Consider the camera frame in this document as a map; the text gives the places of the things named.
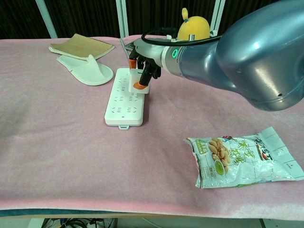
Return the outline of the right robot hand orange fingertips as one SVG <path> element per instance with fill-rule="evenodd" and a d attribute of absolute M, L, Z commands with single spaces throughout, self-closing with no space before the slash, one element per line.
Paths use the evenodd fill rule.
<path fill-rule="evenodd" d="M 143 69 L 140 79 L 134 82 L 132 88 L 144 90 L 152 78 L 158 79 L 161 76 L 163 46 L 144 42 L 141 38 L 133 42 L 134 48 L 129 55 L 129 68 L 136 66 Z"/>

